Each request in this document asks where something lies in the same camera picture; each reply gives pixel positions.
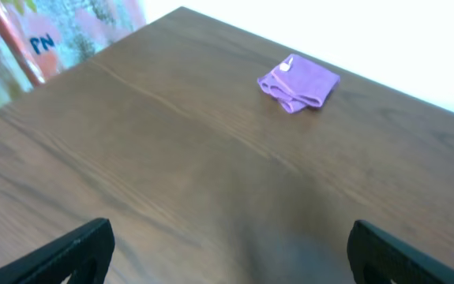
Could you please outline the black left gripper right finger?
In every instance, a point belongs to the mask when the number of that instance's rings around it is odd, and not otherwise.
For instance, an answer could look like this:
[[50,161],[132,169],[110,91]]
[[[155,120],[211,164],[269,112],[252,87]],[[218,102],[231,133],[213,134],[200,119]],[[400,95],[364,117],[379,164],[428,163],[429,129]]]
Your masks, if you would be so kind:
[[365,220],[351,229],[347,258],[357,284],[454,284],[454,269]]

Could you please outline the purple microfiber cloth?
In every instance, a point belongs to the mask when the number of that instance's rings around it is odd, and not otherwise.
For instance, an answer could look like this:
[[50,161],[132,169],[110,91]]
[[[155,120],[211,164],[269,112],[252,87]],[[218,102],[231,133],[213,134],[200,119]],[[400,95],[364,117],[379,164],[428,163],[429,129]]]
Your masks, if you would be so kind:
[[307,107],[323,107],[340,83],[340,76],[298,54],[290,54],[257,79],[261,90],[289,114]]

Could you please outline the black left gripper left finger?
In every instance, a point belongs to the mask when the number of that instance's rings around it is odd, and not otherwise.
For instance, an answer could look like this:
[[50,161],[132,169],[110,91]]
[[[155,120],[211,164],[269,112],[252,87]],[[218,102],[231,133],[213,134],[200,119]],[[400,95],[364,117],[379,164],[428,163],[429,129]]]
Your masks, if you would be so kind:
[[85,223],[0,268],[0,284],[103,284],[115,240],[108,219]]

